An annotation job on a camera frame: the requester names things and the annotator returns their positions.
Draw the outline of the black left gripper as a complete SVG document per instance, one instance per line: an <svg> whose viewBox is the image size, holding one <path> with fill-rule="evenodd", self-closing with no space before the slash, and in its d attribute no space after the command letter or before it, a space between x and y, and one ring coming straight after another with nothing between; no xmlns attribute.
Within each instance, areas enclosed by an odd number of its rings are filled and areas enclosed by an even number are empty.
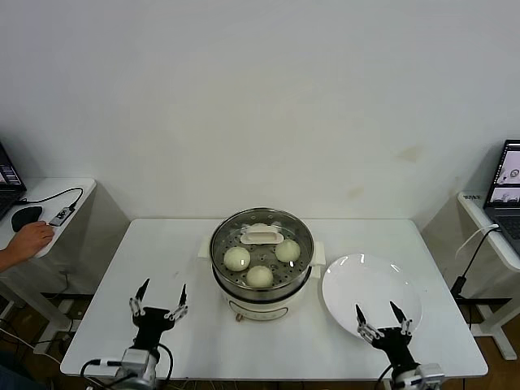
<svg viewBox="0 0 520 390"><path fill-rule="evenodd" d="M142 299L148 288L150 279L137 289L134 297L130 297L129 305L132 322L138 328L133 341L133 349L154 350L160 343L164 332L173 328L173 322L181 320L188 313L186 284L183 285L177 308L173 311L154 307L143 307Z"/></svg>

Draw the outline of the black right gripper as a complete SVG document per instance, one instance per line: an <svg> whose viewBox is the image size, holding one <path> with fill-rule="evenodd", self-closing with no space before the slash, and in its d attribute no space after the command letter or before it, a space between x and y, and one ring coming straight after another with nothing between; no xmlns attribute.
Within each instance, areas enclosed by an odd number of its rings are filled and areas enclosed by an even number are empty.
<svg viewBox="0 0 520 390"><path fill-rule="evenodd" d="M372 340L371 345L386 354L391 366L418 366L408 349L411 341L410 325L413 320L407 319L402 309L393 301L390 301L390 306L401 327L378 330L366 321L360 306L356 304L357 333L363 340Z"/></svg>

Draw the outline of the person's bare hand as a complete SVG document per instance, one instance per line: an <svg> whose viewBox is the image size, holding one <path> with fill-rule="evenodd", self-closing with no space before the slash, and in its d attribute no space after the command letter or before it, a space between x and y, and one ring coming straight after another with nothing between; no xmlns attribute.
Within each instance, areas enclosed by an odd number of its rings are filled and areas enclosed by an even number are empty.
<svg viewBox="0 0 520 390"><path fill-rule="evenodd" d="M11 239L6 251L17 261L30 259L54 237L54 229L43 221L24 225Z"/></svg>

